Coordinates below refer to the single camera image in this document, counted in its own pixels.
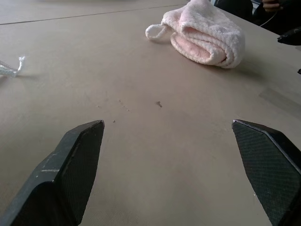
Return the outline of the pink folded towel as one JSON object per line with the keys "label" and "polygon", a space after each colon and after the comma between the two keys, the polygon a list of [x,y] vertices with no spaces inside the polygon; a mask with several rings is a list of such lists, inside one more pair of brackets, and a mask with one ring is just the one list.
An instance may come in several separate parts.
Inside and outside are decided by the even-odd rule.
{"label": "pink folded towel", "polygon": [[151,41],[170,34],[172,46],[196,63],[232,69],[245,53],[245,35],[209,0],[190,0],[185,6],[166,12],[160,24],[145,30]]}

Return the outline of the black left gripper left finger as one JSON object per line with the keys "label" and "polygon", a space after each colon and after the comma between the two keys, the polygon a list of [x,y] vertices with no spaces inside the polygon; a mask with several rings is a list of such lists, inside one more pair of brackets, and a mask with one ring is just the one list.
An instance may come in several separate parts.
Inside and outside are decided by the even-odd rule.
{"label": "black left gripper left finger", "polygon": [[79,226],[95,181],[102,120],[79,125],[31,173],[0,226]]}

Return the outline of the seated person in dark clothes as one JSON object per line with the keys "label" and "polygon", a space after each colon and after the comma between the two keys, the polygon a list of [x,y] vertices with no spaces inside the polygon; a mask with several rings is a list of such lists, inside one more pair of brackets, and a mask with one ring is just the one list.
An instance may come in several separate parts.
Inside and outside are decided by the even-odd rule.
{"label": "seated person in dark clothes", "polygon": [[216,7],[278,35],[301,26],[301,0],[216,0]]}

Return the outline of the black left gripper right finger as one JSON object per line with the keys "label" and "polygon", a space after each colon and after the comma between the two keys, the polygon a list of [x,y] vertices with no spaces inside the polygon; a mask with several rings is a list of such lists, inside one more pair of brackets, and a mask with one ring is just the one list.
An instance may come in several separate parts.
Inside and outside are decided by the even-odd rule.
{"label": "black left gripper right finger", "polygon": [[280,131],[234,120],[247,178],[272,226],[301,226],[301,151]]}

